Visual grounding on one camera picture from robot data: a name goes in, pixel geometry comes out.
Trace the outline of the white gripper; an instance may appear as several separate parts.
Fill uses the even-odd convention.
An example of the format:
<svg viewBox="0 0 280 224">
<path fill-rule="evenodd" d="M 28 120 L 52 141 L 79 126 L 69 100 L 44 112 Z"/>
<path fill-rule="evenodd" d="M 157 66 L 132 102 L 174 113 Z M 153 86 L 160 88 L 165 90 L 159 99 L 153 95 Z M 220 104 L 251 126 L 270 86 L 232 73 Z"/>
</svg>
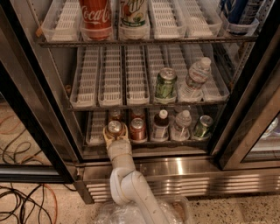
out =
<svg viewBox="0 0 280 224">
<path fill-rule="evenodd" d="M 112 163 L 130 163 L 133 160 L 128 127 L 124 122 L 122 122 L 122 126 L 124 130 L 122 139 L 113 143 L 113 138 L 107 133 L 107 128 L 104 127 L 102 131 L 108 157 Z"/>
</svg>

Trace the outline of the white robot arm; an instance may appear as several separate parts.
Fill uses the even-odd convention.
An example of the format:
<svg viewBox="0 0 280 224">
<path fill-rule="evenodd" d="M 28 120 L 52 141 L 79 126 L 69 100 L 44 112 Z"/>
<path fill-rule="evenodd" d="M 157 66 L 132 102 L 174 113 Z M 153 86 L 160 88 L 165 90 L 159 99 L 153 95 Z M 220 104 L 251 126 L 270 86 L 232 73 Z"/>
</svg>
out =
<svg viewBox="0 0 280 224">
<path fill-rule="evenodd" d="M 118 205 L 135 202 L 146 224 L 169 224 L 145 177 L 135 166 L 127 126 L 110 121 L 103 129 L 103 136 L 113 167 L 110 174 L 113 201 Z"/>
</svg>

